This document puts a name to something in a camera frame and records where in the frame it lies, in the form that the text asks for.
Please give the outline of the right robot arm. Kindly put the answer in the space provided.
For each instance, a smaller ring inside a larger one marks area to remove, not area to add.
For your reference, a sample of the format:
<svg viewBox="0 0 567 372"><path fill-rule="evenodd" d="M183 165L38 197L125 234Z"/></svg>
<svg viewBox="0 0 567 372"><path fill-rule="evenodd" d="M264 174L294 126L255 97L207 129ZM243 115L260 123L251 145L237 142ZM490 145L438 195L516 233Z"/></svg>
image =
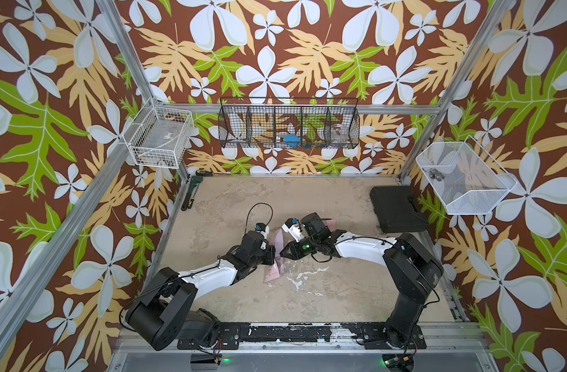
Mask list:
<svg viewBox="0 0 567 372"><path fill-rule="evenodd" d="M377 263L388 269L398 290L396 303L385 322L382 334L365 344L382 342L395 349L408 347L417 336L421 313L436 292L444 269L439 260L413 234L404 232L398 238L356 235L343 229L331 230L316 213L301 220L290 218L282 231L293 240L280 252L289 260L300 260L316 253L331 258L353 258Z"/></svg>

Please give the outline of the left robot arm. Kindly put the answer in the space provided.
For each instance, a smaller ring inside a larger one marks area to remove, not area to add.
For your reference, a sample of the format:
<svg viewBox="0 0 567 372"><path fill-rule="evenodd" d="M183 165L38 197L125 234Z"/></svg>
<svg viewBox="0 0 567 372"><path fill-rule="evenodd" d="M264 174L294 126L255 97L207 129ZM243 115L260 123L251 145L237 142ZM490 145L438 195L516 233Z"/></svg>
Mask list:
<svg viewBox="0 0 567 372"><path fill-rule="evenodd" d="M214 264L195 271L161 269L128 307L125 322L157 351L175 339L198 349L216 346L221 322L205 309L193 312L193 303L240 282L260 265L274 264L275 247L268 237L269 226L260 223Z"/></svg>

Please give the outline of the pink ruler set pouch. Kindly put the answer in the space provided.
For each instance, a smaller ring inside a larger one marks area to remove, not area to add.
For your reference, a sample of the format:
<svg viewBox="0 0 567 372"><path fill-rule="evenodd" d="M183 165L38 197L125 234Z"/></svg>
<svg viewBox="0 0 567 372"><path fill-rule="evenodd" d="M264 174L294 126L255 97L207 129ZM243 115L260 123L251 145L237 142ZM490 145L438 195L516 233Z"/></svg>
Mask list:
<svg viewBox="0 0 567 372"><path fill-rule="evenodd" d="M269 283L280 278L284 274L284 259L280 256L281 251L284 248L284 239L282 229L277 229L277 231L272 236L272 245L275 249L274 263L267 266L264 271L264 283Z"/></svg>
<svg viewBox="0 0 567 372"><path fill-rule="evenodd" d="M337 221L335 219L322 219L321 222L330 232L336 231Z"/></svg>

